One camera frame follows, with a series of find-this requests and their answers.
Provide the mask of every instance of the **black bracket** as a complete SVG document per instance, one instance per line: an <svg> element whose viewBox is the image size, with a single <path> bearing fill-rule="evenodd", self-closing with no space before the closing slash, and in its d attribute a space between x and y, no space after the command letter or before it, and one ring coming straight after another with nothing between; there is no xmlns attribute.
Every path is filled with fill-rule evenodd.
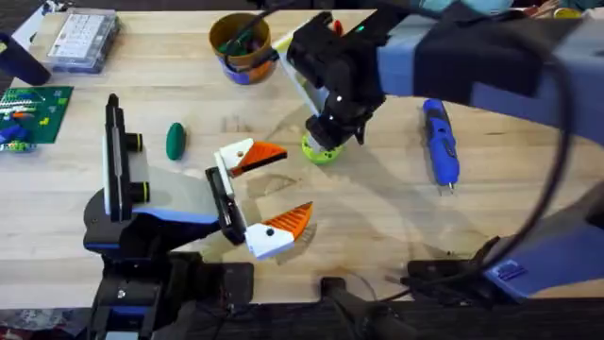
<svg viewBox="0 0 604 340"><path fill-rule="evenodd" d="M182 304L247 304L254 291L251 263L203 263L199 253L172 252L152 262L105 260L92 306L92 338L108 332L153 332L176 321Z"/></svg>

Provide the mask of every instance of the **blue label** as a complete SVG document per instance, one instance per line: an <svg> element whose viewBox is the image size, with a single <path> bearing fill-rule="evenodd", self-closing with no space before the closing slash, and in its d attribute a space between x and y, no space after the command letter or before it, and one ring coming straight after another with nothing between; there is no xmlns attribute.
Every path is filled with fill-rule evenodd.
<svg viewBox="0 0 604 340"><path fill-rule="evenodd" d="M502 281L510 281L511 279L517 278L525 273L527 269L516 261L507 260L506 262L495 266L491 269L491 272Z"/></svg>

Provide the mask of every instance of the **green object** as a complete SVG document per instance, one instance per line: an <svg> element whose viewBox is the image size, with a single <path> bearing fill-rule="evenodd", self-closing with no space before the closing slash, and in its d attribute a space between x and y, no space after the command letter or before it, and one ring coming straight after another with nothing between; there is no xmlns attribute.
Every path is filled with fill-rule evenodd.
<svg viewBox="0 0 604 340"><path fill-rule="evenodd" d="M302 145L302 152L304 153L304 155L311 162L318 164L318 165L323 165L323 164L333 162L336 158L338 158L338 155L340 155L340 153L344 149L343 146L338 146L331 151L323 151L321 153L315 153L314 151L312 151L312 148L309 145L308 136L306 134L304 136L302 136L301 145Z"/></svg>
<svg viewBox="0 0 604 340"><path fill-rule="evenodd" d="M239 56L245 56L248 53L251 53L253 51L249 51L249 49L247 48L248 43L250 43L252 40L252 30L248 29L246 30L241 38L239 38L238 40L236 40L235 42L233 42L235 44L236 47L231 47L233 48L233 52L230 56L233 57L239 57ZM218 47L218 52L225 54L227 52L227 42L224 42L223 44L221 44Z"/></svg>
<svg viewBox="0 0 604 340"><path fill-rule="evenodd" d="M29 131L25 142L52 144L59 133L73 89L73 87L66 86L11 88L6 90L2 96L0 111L11 107L24 107L19 111L30 112L34 115L31 118L19 120L19 124ZM5 117L4 113L0 114L0 129L16 124L14 120L6 120Z"/></svg>
<svg viewBox="0 0 604 340"><path fill-rule="evenodd" d="M186 142L185 128L180 123L172 124L166 136L166 154L168 158L172 161L180 160L182 154L185 153Z"/></svg>

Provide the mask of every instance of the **yellow-green ball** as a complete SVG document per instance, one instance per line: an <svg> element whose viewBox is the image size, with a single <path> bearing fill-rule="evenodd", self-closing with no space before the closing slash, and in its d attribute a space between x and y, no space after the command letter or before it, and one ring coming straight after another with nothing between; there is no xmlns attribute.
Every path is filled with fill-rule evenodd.
<svg viewBox="0 0 604 340"><path fill-rule="evenodd" d="M342 152L342 150L343 150L342 146L338 146L330 151L323 151L321 153L316 153L316 152L312 151L312 147L310 147L310 145L309 145L309 139L306 134L304 136L302 136L301 146L302 146L302 153L304 153L304 155L311 162L318 164L318 165L323 165L323 164L333 162L336 158L338 158L338 155L340 155L340 152Z"/></svg>

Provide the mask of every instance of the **white plastic part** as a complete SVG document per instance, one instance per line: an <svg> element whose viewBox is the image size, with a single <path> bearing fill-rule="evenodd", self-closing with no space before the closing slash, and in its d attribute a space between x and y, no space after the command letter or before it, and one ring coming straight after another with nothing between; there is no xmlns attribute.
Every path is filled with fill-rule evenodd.
<svg viewBox="0 0 604 340"><path fill-rule="evenodd" d="M218 152L220 152L220 156L223 159L226 170L230 170L239 165L245 154L247 154L247 151L252 148L253 144L254 140L248 138L240 142L221 147Z"/></svg>
<svg viewBox="0 0 604 340"><path fill-rule="evenodd" d="M258 260L264 260L294 247L294 235L286 230L256 223L247 227L245 242Z"/></svg>
<svg viewBox="0 0 604 340"><path fill-rule="evenodd" d="M225 187L225 194L229 198L234 199L235 192L233 191L233 186L230 183L225 162L223 161L222 156L220 156L220 151L214 152L214 159L216 160L216 166L218 167L218 172L220 173L220 179L223 181L223 185Z"/></svg>

